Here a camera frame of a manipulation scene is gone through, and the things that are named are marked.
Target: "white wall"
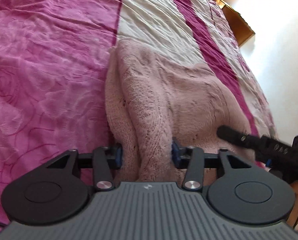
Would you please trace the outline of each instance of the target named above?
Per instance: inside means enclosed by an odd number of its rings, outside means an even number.
[[[241,53],[266,95],[281,140],[298,134],[298,0],[225,0],[255,31]]]

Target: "white fabric stripe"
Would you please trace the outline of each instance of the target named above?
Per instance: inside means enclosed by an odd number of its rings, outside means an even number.
[[[237,55],[240,51],[239,48],[233,46],[233,40],[228,35],[230,29],[226,19],[223,15],[221,15],[223,16],[222,18],[218,17],[215,13],[211,16],[210,6],[217,7],[217,5],[214,5],[207,0],[191,0],[191,2],[197,16],[206,23],[210,36],[217,44],[220,51],[225,55],[227,62],[238,77],[242,95],[254,117],[254,122],[259,135],[269,135],[269,127],[266,122],[267,117],[262,112],[258,100],[258,96],[262,92],[257,90],[259,85],[253,74],[247,72],[238,61]]]
[[[178,64],[204,62],[173,0],[122,0],[118,39],[143,42]]]

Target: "ribbed gray surface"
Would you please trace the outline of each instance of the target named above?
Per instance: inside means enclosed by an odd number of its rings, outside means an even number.
[[[231,223],[198,193],[174,182],[122,182],[114,191],[96,194],[84,211],[63,223],[32,227],[12,222],[0,233],[0,240],[96,239],[298,240],[298,234],[284,223],[262,228]]]

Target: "striped fabric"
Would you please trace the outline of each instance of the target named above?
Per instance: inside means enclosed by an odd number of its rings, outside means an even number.
[[[180,64],[206,62],[235,95],[253,134],[274,129],[213,1],[0,0],[0,196],[8,183],[69,148],[108,144],[108,50],[126,37]],[[90,171],[83,179],[90,182]],[[0,221],[8,223],[1,203]]]

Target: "bed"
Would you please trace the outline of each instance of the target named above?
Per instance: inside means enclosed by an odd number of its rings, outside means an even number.
[[[274,132],[263,92],[211,0],[0,0],[0,196],[69,148],[109,144],[105,78],[109,49],[122,38],[179,64],[206,62],[252,133]],[[1,203],[0,221],[8,223]]]

